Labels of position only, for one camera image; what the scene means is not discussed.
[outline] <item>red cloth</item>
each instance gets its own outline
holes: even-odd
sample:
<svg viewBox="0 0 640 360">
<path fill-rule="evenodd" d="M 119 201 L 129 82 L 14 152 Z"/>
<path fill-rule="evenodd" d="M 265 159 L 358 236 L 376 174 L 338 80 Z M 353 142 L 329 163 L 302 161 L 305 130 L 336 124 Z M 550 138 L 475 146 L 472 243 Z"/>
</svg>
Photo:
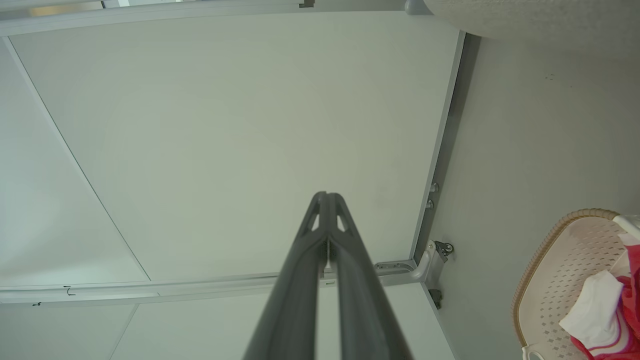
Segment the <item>red cloth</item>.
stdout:
<svg viewBox="0 0 640 360">
<path fill-rule="evenodd" d="M 589 360 L 640 360 L 640 245 L 627 246 L 631 278 L 619 276 L 622 294 L 618 304 L 620 335 L 606 347 L 587 349 L 573 336 L 571 342 Z"/>
</svg>

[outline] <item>white towel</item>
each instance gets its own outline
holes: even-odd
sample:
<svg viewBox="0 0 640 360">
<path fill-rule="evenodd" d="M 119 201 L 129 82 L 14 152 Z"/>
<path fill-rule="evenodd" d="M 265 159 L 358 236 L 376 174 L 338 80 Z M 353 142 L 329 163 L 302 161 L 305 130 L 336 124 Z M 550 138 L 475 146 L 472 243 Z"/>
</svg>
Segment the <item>white towel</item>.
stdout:
<svg viewBox="0 0 640 360">
<path fill-rule="evenodd" d="M 612 345 L 620 333 L 616 309 L 621 292 L 622 284 L 607 270 L 589 276 L 560 326 L 586 348 Z"/>
</svg>

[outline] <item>clothing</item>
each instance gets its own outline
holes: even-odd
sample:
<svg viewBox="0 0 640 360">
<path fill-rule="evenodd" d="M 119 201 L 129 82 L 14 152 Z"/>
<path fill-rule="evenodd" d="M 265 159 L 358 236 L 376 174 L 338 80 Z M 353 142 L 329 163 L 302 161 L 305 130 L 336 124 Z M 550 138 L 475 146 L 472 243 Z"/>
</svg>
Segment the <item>clothing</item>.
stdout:
<svg viewBox="0 0 640 360">
<path fill-rule="evenodd" d="M 589 360 L 640 360 L 640 240 L 619 235 L 630 277 L 602 271 L 585 280 L 575 305 L 559 324 Z"/>
</svg>

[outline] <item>white fabric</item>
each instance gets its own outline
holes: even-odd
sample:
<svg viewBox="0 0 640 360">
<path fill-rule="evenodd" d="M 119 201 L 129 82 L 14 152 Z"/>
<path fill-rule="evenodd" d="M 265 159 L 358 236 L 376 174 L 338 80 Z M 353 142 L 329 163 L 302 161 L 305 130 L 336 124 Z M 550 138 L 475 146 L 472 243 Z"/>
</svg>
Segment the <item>white fabric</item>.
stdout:
<svg viewBox="0 0 640 360">
<path fill-rule="evenodd" d="M 607 270 L 589 276 L 560 326 L 586 348 L 612 345 L 620 334 L 616 308 L 621 292 L 622 284 Z"/>
<path fill-rule="evenodd" d="M 618 237 L 620 238 L 622 243 L 625 244 L 625 246 L 640 245 L 640 240 L 636 239 L 631 234 L 628 234 L 628 233 L 626 233 L 626 234 L 618 234 Z"/>
</svg>

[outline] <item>laundry basket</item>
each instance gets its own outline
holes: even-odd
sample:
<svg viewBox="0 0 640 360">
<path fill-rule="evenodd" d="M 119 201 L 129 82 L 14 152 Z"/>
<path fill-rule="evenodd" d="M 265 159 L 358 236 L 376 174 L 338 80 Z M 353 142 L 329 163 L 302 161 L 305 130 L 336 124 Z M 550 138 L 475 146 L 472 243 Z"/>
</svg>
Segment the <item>laundry basket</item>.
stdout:
<svg viewBox="0 0 640 360">
<path fill-rule="evenodd" d="M 584 209 L 562 218 L 536 251 L 511 306 L 523 359 L 585 360 L 558 325 L 580 295 L 584 280 L 616 264 L 626 267 L 626 249 L 618 234 L 640 239 L 640 218 L 614 211 Z"/>
</svg>

